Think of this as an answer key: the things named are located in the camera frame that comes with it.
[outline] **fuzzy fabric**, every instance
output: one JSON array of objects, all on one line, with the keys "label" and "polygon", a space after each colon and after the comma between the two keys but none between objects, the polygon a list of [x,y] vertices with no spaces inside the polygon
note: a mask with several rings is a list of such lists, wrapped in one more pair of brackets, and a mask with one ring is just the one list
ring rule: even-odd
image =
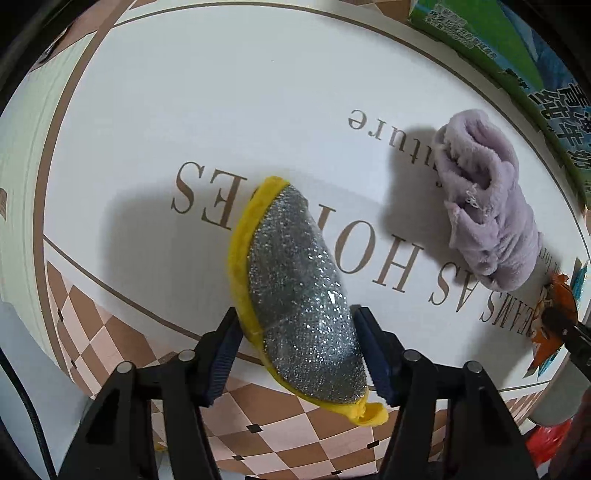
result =
[{"label": "fuzzy fabric", "polygon": [[511,143],[486,113],[466,110],[435,134],[433,155],[452,224],[449,246],[485,287],[516,290],[535,267],[542,236]]}]

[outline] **yellow and silver sponge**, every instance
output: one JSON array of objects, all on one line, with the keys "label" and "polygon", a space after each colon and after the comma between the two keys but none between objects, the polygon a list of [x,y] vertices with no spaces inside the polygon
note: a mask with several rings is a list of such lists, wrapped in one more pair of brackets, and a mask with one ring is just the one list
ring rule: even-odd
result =
[{"label": "yellow and silver sponge", "polygon": [[245,336],[286,389],[357,425],[388,420],[367,403],[363,359],[335,262],[287,181],[267,178],[248,203],[229,252]]}]

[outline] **red object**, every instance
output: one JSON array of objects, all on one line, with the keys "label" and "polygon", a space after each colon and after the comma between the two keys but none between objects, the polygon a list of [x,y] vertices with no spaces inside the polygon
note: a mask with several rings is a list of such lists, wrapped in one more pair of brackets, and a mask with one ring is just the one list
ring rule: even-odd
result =
[{"label": "red object", "polygon": [[568,419],[555,427],[536,427],[535,432],[525,442],[536,468],[556,454],[572,422],[572,419]]}]

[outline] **sparkly silver fabric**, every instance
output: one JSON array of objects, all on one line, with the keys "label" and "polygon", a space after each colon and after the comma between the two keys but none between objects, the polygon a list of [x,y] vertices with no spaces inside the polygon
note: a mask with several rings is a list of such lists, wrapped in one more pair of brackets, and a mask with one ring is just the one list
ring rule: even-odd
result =
[{"label": "sparkly silver fabric", "polygon": [[292,186],[275,198],[254,234],[248,277],[277,372],[318,400],[361,398],[367,380],[339,273],[305,198]]}]

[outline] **yellow trim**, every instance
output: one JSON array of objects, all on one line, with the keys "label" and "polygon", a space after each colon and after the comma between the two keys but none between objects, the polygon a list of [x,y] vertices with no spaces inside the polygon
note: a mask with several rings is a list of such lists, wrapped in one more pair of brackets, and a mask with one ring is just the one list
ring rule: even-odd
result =
[{"label": "yellow trim", "polygon": [[361,426],[377,426],[388,420],[388,412],[381,403],[367,403],[369,390],[357,402],[353,404],[338,404],[318,400],[304,395],[293,388],[283,377],[279,375],[267,358],[263,346],[263,331],[256,318],[248,290],[248,252],[251,247],[252,237],[264,217],[267,209],[279,193],[289,185],[289,182],[279,177],[268,177],[253,195],[246,206],[232,239],[228,254],[228,271],[230,276],[230,289],[236,304],[236,310],[240,318],[242,330],[246,338],[259,351],[261,360],[273,378],[287,390],[300,398],[326,410],[340,413],[351,422]]}]

